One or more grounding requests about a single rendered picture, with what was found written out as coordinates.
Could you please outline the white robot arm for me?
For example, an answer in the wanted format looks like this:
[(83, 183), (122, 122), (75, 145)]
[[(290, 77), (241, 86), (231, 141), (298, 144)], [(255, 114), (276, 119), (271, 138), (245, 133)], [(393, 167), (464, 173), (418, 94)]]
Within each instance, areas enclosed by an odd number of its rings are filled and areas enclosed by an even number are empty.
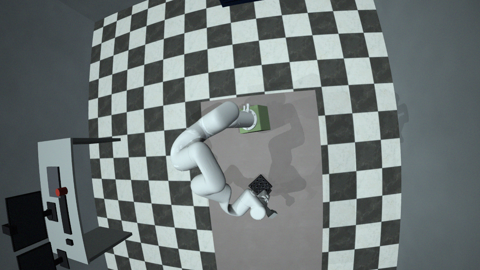
[(231, 101), (211, 110), (177, 137), (170, 151), (170, 160), (179, 171), (199, 167), (202, 173), (191, 181), (191, 190), (203, 198), (219, 202), (227, 214), (240, 217), (251, 208), (252, 218), (263, 219), (267, 215), (273, 219), (278, 214), (267, 207), (268, 198), (258, 198), (251, 189), (244, 190), (233, 204), (229, 204), (231, 188), (211, 149), (203, 143), (226, 128), (255, 128), (257, 114), (250, 109), (250, 103), (243, 106), (243, 111)]

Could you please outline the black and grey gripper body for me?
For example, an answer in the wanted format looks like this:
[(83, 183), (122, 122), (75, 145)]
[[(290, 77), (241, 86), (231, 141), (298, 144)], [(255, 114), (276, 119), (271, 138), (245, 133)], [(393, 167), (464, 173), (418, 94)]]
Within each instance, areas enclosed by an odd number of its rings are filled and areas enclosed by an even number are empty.
[(257, 195), (258, 198), (268, 198), (267, 203), (269, 201), (270, 195), (267, 195), (266, 190), (263, 190), (259, 195)]

